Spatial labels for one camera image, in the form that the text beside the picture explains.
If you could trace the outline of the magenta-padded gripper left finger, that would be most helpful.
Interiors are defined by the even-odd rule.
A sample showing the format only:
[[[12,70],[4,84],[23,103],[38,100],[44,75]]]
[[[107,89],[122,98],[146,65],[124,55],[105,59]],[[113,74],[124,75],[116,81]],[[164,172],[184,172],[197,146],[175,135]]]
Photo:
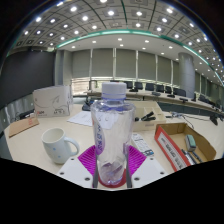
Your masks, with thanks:
[[[57,176],[84,188],[98,186],[95,146],[91,146],[77,158],[71,157],[58,171]]]

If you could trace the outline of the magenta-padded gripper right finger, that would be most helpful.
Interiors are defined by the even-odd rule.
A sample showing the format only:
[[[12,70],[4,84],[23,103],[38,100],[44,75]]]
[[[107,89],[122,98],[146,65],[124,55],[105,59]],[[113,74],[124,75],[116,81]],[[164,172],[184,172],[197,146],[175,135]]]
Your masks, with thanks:
[[[145,156],[133,146],[129,147],[126,167],[128,188],[140,188],[165,176],[165,169],[154,157]]]

